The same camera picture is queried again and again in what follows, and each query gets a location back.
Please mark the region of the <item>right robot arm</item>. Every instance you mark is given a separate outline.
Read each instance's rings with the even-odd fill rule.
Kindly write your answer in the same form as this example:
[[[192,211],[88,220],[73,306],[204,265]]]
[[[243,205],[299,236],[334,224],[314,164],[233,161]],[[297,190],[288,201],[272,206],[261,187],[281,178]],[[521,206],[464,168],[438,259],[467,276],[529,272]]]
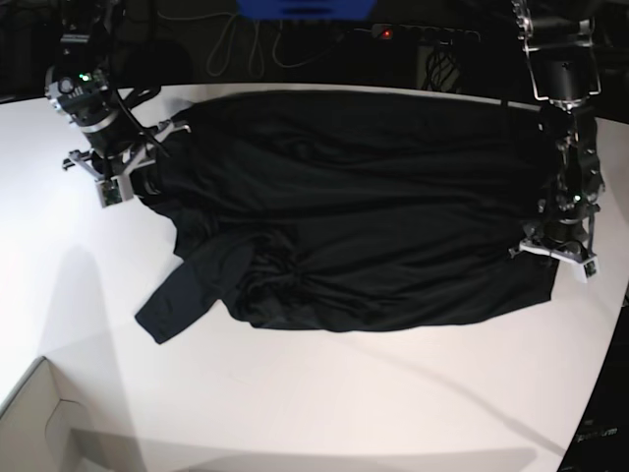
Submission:
[[[45,75],[45,97],[88,142],[68,152],[62,169],[88,174],[102,207],[158,196],[158,159],[169,155],[164,140],[191,131],[172,119],[146,127],[133,114],[160,86],[133,88],[126,97],[116,87],[112,56],[125,13],[123,1],[63,1],[59,51]]]

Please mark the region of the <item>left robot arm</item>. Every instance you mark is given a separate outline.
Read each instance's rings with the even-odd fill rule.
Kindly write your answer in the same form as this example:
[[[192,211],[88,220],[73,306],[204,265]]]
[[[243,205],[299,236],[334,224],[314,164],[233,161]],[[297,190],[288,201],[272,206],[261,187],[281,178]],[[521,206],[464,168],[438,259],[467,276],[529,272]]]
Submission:
[[[538,202],[538,217],[524,224],[525,237],[511,253],[560,261],[582,283],[600,271],[594,236],[605,190],[591,104],[601,92],[593,42],[598,6],[597,1],[512,4],[533,95],[542,103],[540,129],[552,141],[558,164]]]

